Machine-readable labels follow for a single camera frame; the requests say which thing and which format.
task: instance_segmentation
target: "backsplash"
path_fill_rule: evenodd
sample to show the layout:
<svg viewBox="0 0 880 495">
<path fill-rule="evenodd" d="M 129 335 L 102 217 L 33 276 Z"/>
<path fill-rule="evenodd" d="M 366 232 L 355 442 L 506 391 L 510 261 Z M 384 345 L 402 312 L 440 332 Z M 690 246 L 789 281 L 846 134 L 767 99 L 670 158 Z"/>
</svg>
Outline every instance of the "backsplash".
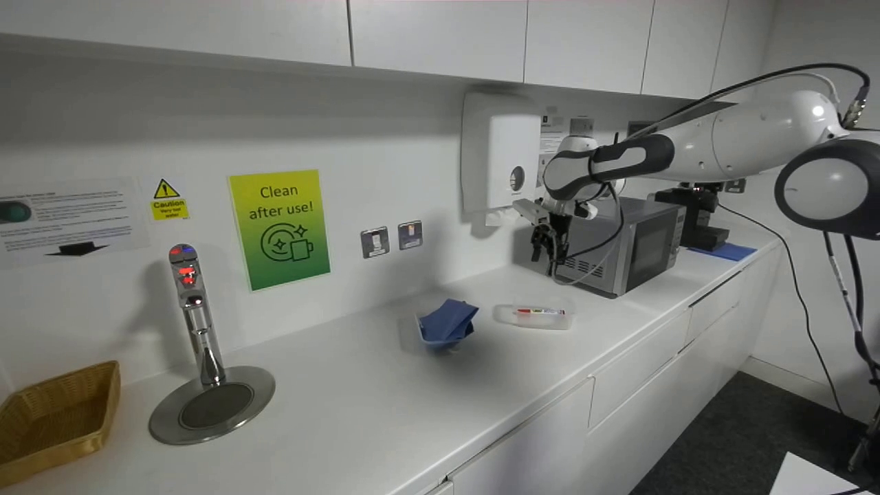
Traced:
<svg viewBox="0 0 880 495">
<path fill-rule="evenodd" d="M 437 284 L 506 266 L 510 229 L 458 217 L 458 108 L 466 82 L 351 77 L 355 72 L 219 70 L 3 52 L 3 189 L 45 181 L 120 181 L 147 242 L 0 273 L 0 400 L 6 387 L 118 357 L 122 382 L 191 374 L 164 253 L 195 246 L 219 350 L 289 335 Z M 670 103 L 528 92 L 591 114 L 601 130 L 655 119 Z M 318 170 L 329 276 L 249 291 L 231 176 Z M 150 221 L 158 181 L 190 221 Z M 421 221 L 422 247 L 396 250 L 396 226 Z M 359 232 L 389 232 L 362 259 Z"/>
</svg>

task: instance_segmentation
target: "green sign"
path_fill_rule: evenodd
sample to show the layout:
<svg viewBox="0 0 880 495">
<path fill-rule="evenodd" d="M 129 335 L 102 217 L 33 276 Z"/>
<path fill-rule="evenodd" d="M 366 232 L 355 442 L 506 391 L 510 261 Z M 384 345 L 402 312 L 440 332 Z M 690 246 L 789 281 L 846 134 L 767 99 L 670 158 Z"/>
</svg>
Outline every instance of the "green sign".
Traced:
<svg viewBox="0 0 880 495">
<path fill-rule="evenodd" d="M 253 288 L 329 273 L 316 170 L 234 176 L 231 196 Z"/>
</svg>

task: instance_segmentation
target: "sink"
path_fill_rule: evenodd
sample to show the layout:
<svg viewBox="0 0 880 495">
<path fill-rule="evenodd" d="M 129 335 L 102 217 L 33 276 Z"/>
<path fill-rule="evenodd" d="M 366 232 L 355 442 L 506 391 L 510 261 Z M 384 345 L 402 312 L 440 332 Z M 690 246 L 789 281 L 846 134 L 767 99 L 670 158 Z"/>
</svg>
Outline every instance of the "sink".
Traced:
<svg viewBox="0 0 880 495">
<path fill-rule="evenodd" d="M 147 419 L 147 431 L 168 445 L 223 438 L 256 419 L 272 400 L 274 380 L 264 369 L 226 369 L 219 385 L 191 380 L 176 387 Z"/>
</svg>

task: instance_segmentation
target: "blue sponge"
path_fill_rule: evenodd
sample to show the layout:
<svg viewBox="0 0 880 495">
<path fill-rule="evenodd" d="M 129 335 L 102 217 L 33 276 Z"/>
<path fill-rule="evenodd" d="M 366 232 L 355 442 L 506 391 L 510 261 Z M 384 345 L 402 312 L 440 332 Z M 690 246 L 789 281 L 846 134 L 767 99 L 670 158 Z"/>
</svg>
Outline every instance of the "blue sponge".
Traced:
<svg viewBox="0 0 880 495">
<path fill-rule="evenodd" d="M 463 335 L 472 332 L 472 314 L 477 309 L 461 299 L 446 299 L 437 312 L 418 320 L 421 342 L 430 350 L 446 350 L 458 345 Z"/>
</svg>

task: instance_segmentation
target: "microwave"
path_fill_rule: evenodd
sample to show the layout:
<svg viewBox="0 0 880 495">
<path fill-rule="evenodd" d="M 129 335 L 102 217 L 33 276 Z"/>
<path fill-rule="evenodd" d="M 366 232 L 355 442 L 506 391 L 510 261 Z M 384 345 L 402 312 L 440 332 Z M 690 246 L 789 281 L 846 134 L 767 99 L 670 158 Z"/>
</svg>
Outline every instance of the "microwave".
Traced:
<svg viewBox="0 0 880 495">
<path fill-rule="evenodd" d="M 604 200 L 597 217 L 572 217 L 567 261 L 556 276 L 608 297 L 627 295 L 675 264 L 681 229 L 683 210 L 675 203 Z"/>
</svg>

